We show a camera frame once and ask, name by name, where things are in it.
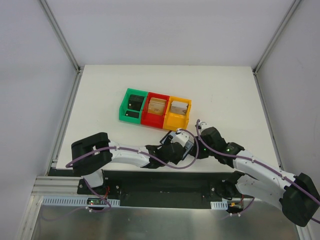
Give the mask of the black leather card holder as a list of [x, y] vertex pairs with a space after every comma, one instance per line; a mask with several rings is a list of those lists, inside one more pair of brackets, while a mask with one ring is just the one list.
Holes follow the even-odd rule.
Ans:
[[178, 132], [170, 130], [159, 142], [161, 145], [179, 143], [182, 146], [183, 150], [177, 151], [179, 158], [174, 161], [175, 164], [183, 161], [195, 145], [191, 135], [182, 130]]

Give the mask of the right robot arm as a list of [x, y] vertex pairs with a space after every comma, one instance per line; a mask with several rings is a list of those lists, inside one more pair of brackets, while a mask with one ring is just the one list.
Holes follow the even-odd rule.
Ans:
[[314, 220], [320, 208], [320, 194], [307, 174], [295, 175], [271, 166], [241, 145], [226, 142], [215, 127], [204, 121], [197, 120], [195, 127], [201, 156], [214, 157], [234, 169], [224, 185], [228, 196], [242, 194], [260, 199], [300, 227]]

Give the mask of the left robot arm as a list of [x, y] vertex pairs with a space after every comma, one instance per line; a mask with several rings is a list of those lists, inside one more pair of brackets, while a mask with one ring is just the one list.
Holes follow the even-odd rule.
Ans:
[[99, 195], [106, 188], [103, 166], [117, 163], [158, 169], [170, 163], [177, 165], [193, 148], [194, 142], [185, 131], [169, 131], [159, 145], [142, 147], [119, 144], [110, 140], [106, 132], [99, 132], [71, 145], [72, 161], [66, 167], [72, 168], [73, 174], [82, 177], [89, 190]]

